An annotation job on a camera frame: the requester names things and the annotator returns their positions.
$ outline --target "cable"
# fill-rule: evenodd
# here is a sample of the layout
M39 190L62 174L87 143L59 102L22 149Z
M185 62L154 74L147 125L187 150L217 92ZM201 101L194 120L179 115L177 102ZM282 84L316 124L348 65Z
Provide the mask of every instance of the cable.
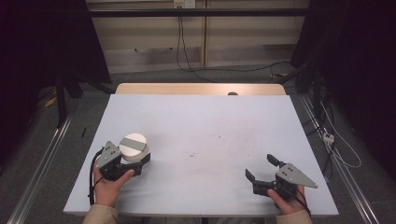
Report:
M333 42L334 44L337 43L338 37L340 36L341 29L342 29L342 27L343 27L344 20L345 20L345 18L346 18L347 9L349 8L349 3L350 3L350 0L348 0L348 1L346 2L346 7L344 8L343 17L342 17L341 22L340 22L340 25L339 25L339 27L338 27L337 34L335 35L335 39L334 39L334 42Z
M189 69L183 68L180 65L180 61L178 59L178 53L179 53L179 48L180 48L180 38L182 39L183 42L183 49L184 49L184 55L187 61L187 65L189 66ZM180 68L180 70L185 71L185 72L193 72L198 78L206 80L206 81L210 81L210 82L215 82L213 80L210 80L208 78L204 78L204 77L200 77L196 74L196 72L198 71L226 71L226 72L254 72L254 71L260 71L266 68L270 68L271 69L271 79L273 78L273 72L272 72L272 67L274 65L277 64L281 64L281 63L290 63L290 62L277 62L277 63L272 63L270 65L264 66L264 67L260 67L260 68L253 68L253 69L245 69L245 70L239 70L239 69L225 69L225 68L200 68L200 69L192 69L190 62L189 62L189 58L187 56L187 52L186 52L186 44L185 44L185 40L184 40L184 26L183 26L183 19L181 17L178 17L178 41L177 41L177 66Z
M93 190L95 188L95 185L99 182L99 179L94 185L92 185L92 174L93 174L93 166L96 162L96 158L98 158L98 156L100 156L102 154L103 149L100 149L98 152L96 152L96 154L93 156L92 162L91 162L91 169L90 169L90 194L88 195L88 197L90 198L90 204L93 205L95 203L95 199L93 198Z
M327 113L324 105L322 102L320 102L320 104L322 105L322 107L324 108L324 112L326 114L326 117L328 118L328 120L330 120L329 118L329 114ZM332 128L334 129L335 133L337 133L337 135L346 143L347 146L349 146L349 148L352 150L352 152L356 155L356 157L359 160L359 165L351 165L347 162L345 162L340 156L338 156L332 149L332 147L327 144L329 146L330 151L334 154L334 157L337 158L339 161L341 161L343 164L345 164L346 166L349 166L351 168L359 168L361 167L361 158L359 157L358 153L356 153L356 151L353 149L353 147L341 136L341 134L339 132L337 132L337 130L335 129L335 127L332 125L332 122L330 121L330 125L332 126Z
M287 189L283 188L282 186L279 186L283 191L285 191L286 193L289 194L290 197L292 197L295 201L297 201L297 203L299 203L304 209L305 211L308 213L308 215L311 217L311 210L309 210L308 208L308 204L306 203L306 199L305 196L298 190L298 192L303 196L303 199L305 200L305 203L303 203L297 196L295 196L294 194L292 194L290 191L288 191Z
M322 143L323 143L324 148L326 149L326 144L325 144L325 142L322 141ZM328 176L329 180L332 180L332 160L331 160L331 158L332 158L332 154L333 154L333 152L334 152L334 148L335 148L335 142L332 143L332 150L330 150L330 152L328 152L328 151L326 150L326 152L327 152L327 160L326 160L326 162L325 162L325 164L324 164L324 166L323 166L323 168L322 168L322 170L321 170L323 176L325 176L324 173L326 172L327 164L330 163L330 175Z
M49 89L49 91L46 91L46 92L44 92L43 94L41 94L41 96L38 97L38 101L44 99L46 96L48 96L48 95L50 95L50 94L55 93L56 90L54 90L54 89L55 89L55 86L52 86L51 89Z
M330 105L330 101L329 101L328 107L330 108L330 112L332 113L331 124L332 124L332 126L335 126L334 112L332 112L332 106ZM332 130L331 130L331 133L332 133L332 136L334 136L334 128L333 127L332 127ZM334 152L334 149L335 149L335 142L332 143L332 150L329 153L330 169L331 169L330 170L330 177L329 177L330 179L329 180L332 180L332 160L330 159L330 157L332 156L332 153Z
M314 118L315 117L313 117L312 119L309 119L309 120L307 120L307 121L304 121L303 123L301 123L301 126L305 126L305 125L307 125L307 124L309 124L310 122L312 122L312 120L314 120Z
M94 189L95 189L96 185L97 185L102 179L103 179L103 177L100 177L100 178L95 182L95 184L93 185L93 188L94 188Z
M308 135L310 135L310 134L312 134L312 133L315 133L315 132L317 132L317 131L320 131L321 128L323 127L325 121L326 121L325 118L324 118L324 119L321 119L321 120L320 120L319 126L318 126L316 129L312 130L311 132L305 133L305 135L308 136Z
M270 72L271 72L271 77L270 77L270 79L268 80L268 82L267 83L270 83L271 81L272 81L272 78L274 77L274 72L273 72L273 70L272 70L272 65L270 66Z
M293 9L295 9L295 7L296 7L296 0L293 0ZM293 17L293 18L294 18L294 24L296 25L297 34L300 37L300 30L298 29L296 17Z
M189 66L190 70L185 70L184 68L182 68L182 67L180 66L179 61L178 61L178 50L179 50L179 47L180 47L180 30L181 30L181 38L182 38L182 41L183 41L184 55L185 55L185 57L186 57L187 65ZM198 74L196 74L196 72L191 68L190 62L189 62L189 58L187 57L186 43L184 42L183 19L182 19L181 17L178 17L177 65L178 65L178 67L179 67L181 70L186 71L186 72L193 72L194 75L195 75L196 77L198 77L198 78L200 78L200 79L202 79L202 80L205 80L205 81L208 81L208 82L217 83L217 82L214 81L214 80L211 80L211 79L208 79L208 78L205 78L205 77L200 77L200 76L198 76Z

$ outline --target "table surface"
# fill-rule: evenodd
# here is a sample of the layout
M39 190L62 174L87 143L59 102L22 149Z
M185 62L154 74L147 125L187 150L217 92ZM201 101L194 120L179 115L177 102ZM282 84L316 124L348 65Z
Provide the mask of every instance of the table surface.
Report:
M286 95L279 84L122 83L116 94Z
M144 94L137 94L142 87ZM217 95L199 95L199 87ZM219 95L266 91L261 89L275 94L279 87L272 96ZM179 95L177 88L188 95ZM248 168L260 180L275 179L277 169L266 161L267 153L293 163L319 185L306 189L314 216L338 214L289 96L279 85L262 84L121 84L110 97L66 213L85 215L90 208L86 182L98 148L107 140L117 145L135 132L148 138L152 159L122 189L117 204L121 214L273 216L278 213L274 203L254 195L245 178Z

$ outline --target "gray floor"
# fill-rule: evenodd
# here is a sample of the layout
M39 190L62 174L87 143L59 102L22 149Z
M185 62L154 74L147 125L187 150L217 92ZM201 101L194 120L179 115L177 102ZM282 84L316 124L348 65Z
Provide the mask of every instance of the gray floor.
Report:
M260 68L262 65L234 66L232 69ZM287 64L276 65L274 73L287 73L292 68ZM270 69L255 72L230 72L230 71L200 71L199 76L207 77L221 83L245 82L266 83L270 79ZM114 86L121 82L204 82L194 74L180 70L166 70L156 72L140 72L133 74L118 74L112 76ZM68 195L73 188L73 181L85 160L95 131L105 111L108 95L93 88L82 85L85 92L81 99L68 99L68 107L77 105L74 115L64 140L56 154L49 171L46 173L40 191L30 208L25 223L80 223L82 217L74 217L63 213ZM301 122L309 120L303 104L293 87L293 82L287 83L285 89L294 103ZM30 178L40 163L57 124L57 107L55 105L44 107L47 99L37 105L31 126L21 143L16 146L16 153L7 164L4 164L0 176L0 223L7 223L14 210L18 199L25 190ZM337 131L352 145L362 160L358 169L350 169L361 190L374 208L380 223L396 223L396 184L382 167L370 156L366 147L358 136L354 135L351 127L336 106L335 124ZM314 127L312 124L304 127L307 132ZM326 152L316 133L307 136L309 143L316 155L320 166L324 165ZM356 163L355 156L336 137L336 144L345 161ZM340 212L336 217L315 217L315 223L364 223L360 212L349 195L346 186L337 171L333 170L332 181L329 188ZM121 217L120 223L141 223L139 217ZM267 223L274 223L274 219L267 218Z
M289 61L295 45L211 47L207 50L206 67L230 65L270 64ZM191 67L201 66L201 49L186 48ZM111 75L188 67L184 49L108 49L104 50L106 64Z

